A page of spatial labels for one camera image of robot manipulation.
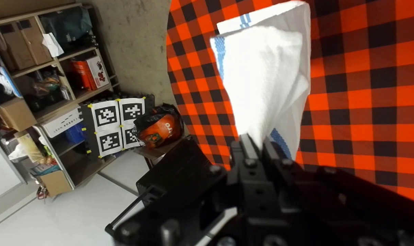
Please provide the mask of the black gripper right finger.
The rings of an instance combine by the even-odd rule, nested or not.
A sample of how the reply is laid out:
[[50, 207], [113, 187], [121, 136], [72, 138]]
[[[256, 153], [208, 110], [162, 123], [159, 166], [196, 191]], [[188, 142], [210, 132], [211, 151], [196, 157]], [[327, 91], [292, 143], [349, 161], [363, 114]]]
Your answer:
[[264, 139], [262, 142], [262, 155], [269, 162], [290, 166], [293, 161], [282, 154], [282, 150], [274, 142]]

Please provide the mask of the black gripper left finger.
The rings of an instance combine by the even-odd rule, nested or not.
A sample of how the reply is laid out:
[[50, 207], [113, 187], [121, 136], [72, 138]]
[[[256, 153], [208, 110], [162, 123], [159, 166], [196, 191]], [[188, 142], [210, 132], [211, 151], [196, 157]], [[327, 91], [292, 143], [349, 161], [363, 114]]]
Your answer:
[[259, 150], [248, 134], [241, 134], [237, 140], [230, 143], [230, 165], [244, 165], [256, 168], [259, 165]]

